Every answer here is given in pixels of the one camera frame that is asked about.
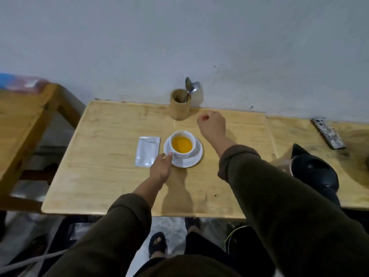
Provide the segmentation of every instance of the wall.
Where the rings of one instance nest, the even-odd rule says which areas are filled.
[[[369,0],[0,0],[0,72],[94,98],[369,122]]]

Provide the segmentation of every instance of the black sandal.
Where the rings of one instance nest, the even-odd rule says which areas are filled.
[[[191,226],[196,226],[198,229],[201,229],[201,221],[197,217],[186,217],[184,218],[184,223],[186,224],[187,231]]]
[[[155,240],[158,238],[160,238],[160,241],[154,244]],[[151,237],[150,242],[149,242],[149,258],[151,258],[152,254],[154,254],[157,251],[165,254],[166,248],[167,248],[167,245],[166,245],[164,233],[162,232],[155,233]]]

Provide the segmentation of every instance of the black kettle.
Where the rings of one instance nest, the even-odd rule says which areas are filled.
[[[298,144],[293,144],[290,168],[294,177],[341,206],[336,195],[339,188],[337,173],[323,159],[311,155]]]

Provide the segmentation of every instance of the white teacup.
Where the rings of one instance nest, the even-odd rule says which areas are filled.
[[[175,137],[186,137],[187,139],[189,139],[191,141],[191,144],[192,144],[192,149],[188,152],[188,153],[180,153],[180,152],[177,152],[173,146],[172,146],[172,143],[173,143],[173,139]],[[173,152],[173,158],[179,158],[179,159],[185,159],[187,158],[192,152],[193,150],[195,149],[196,147],[196,139],[195,139],[195,136],[192,135],[191,133],[189,133],[188,131],[184,131],[184,130],[180,130],[180,131],[176,131],[172,134],[172,136],[169,137],[169,145],[170,145],[170,151]]]

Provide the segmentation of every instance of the wooden utensil holder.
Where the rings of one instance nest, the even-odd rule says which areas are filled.
[[[185,120],[188,117],[191,106],[191,95],[188,95],[188,99],[185,103],[182,101],[186,98],[187,90],[175,89],[170,94],[170,116],[174,120]]]

